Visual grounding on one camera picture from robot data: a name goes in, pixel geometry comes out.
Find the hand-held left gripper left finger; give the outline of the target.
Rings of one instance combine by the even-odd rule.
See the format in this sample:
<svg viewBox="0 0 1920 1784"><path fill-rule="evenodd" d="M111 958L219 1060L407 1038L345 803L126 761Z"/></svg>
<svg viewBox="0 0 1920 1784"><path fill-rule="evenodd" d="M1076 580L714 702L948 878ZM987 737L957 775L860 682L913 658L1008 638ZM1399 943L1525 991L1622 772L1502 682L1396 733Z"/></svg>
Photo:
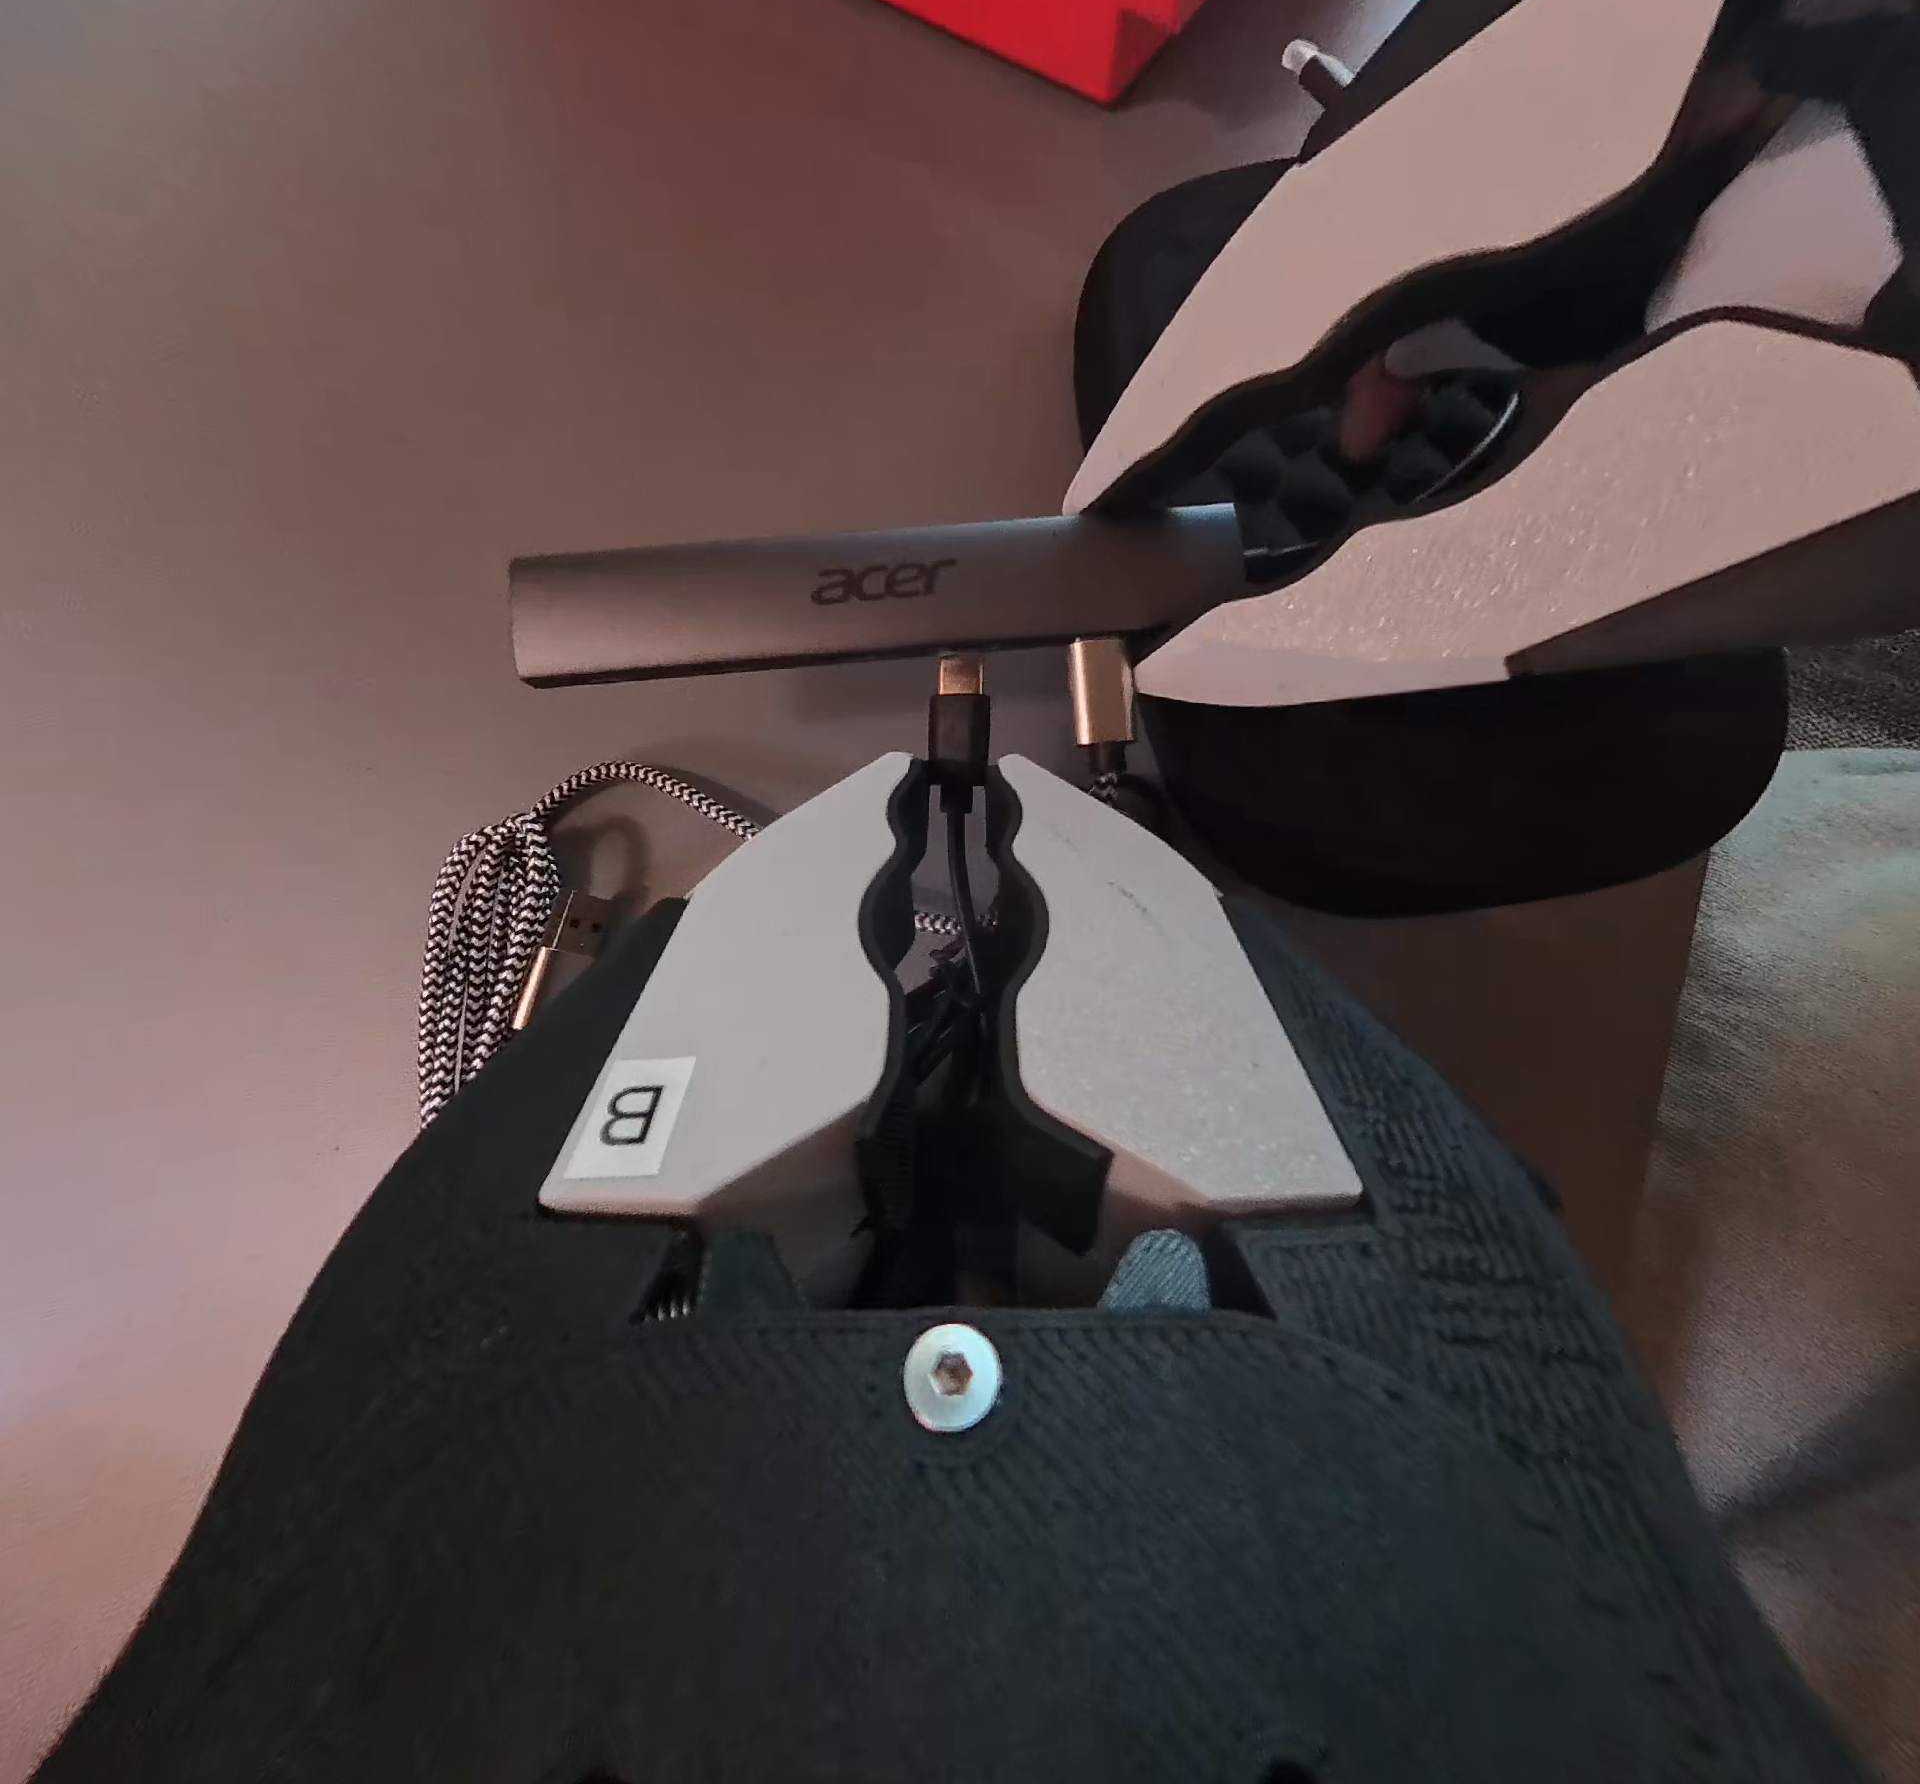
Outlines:
<svg viewBox="0 0 1920 1784"><path fill-rule="evenodd" d="M892 1228L921 761L890 752L685 898L541 1184L554 1215L764 1232L850 1301Z"/></svg>

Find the grey usb hub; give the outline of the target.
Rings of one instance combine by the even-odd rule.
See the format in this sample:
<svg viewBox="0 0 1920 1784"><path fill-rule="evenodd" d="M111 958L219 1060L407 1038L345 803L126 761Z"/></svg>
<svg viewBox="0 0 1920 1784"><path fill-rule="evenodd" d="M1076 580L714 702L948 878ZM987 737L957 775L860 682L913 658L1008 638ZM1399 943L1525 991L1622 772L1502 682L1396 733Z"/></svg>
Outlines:
<svg viewBox="0 0 1920 1784"><path fill-rule="evenodd" d="M519 556L532 688L877 662L1177 629L1248 591L1233 505Z"/></svg>

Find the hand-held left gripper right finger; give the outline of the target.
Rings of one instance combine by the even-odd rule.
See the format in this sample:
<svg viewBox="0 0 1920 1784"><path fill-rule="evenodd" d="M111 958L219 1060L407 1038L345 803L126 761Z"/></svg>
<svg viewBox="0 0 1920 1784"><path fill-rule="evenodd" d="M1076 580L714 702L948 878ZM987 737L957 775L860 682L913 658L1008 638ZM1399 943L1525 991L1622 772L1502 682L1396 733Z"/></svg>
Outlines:
<svg viewBox="0 0 1920 1784"><path fill-rule="evenodd" d="M988 783L996 1099L1043 1268L1145 1230L1348 1217L1363 1183L1220 890L1041 763Z"/></svg>

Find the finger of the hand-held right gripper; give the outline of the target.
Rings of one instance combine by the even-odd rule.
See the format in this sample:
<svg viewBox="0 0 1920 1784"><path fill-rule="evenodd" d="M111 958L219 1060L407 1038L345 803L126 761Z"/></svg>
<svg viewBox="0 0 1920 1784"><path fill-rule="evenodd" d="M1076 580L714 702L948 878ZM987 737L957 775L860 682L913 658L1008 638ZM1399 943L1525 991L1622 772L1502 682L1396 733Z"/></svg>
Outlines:
<svg viewBox="0 0 1920 1784"><path fill-rule="evenodd" d="M1516 1L1290 164L1116 399L1061 511L1145 507L1542 262L1655 169L1723 1Z"/></svg>
<svg viewBox="0 0 1920 1784"><path fill-rule="evenodd" d="M1304 706L1854 644L1916 627L1918 394L1801 328L1690 321L1467 500L1359 529L1136 668L1166 700Z"/></svg>

